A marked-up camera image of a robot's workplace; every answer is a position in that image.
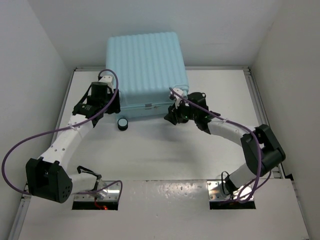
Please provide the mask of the light blue suitcase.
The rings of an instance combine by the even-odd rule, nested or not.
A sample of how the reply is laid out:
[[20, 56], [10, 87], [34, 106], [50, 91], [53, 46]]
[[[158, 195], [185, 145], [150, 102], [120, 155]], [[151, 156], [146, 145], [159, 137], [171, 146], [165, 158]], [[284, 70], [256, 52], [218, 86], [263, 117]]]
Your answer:
[[129, 121], [164, 117], [173, 105], [170, 89], [189, 91], [189, 80], [178, 35], [175, 32], [110, 37], [106, 68], [118, 78], [120, 131]]

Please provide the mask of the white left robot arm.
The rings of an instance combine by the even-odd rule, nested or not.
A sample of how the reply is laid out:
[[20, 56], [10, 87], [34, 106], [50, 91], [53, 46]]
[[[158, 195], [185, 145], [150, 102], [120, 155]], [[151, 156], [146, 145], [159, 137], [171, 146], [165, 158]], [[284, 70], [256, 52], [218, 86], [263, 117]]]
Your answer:
[[96, 194], [100, 174], [79, 165], [77, 172], [69, 175], [67, 168], [77, 147], [104, 114], [119, 112], [119, 93], [113, 80], [92, 82], [74, 106], [66, 129], [39, 158], [26, 163], [29, 193], [57, 203], [64, 203], [72, 194]]

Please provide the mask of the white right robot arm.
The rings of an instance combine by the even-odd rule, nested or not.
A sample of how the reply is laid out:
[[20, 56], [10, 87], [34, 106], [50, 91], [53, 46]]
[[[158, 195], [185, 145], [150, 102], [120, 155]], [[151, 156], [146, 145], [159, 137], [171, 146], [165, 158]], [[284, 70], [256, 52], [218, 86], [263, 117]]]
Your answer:
[[174, 103], [168, 108], [165, 120], [173, 125], [193, 121], [200, 131], [222, 137], [242, 148], [245, 163], [221, 180], [225, 196], [232, 196], [239, 188], [250, 184], [253, 184], [251, 191], [255, 192], [259, 179], [286, 159], [285, 151], [269, 125], [249, 127], [223, 118], [209, 110], [203, 92], [186, 95], [179, 88], [171, 88], [169, 98]]

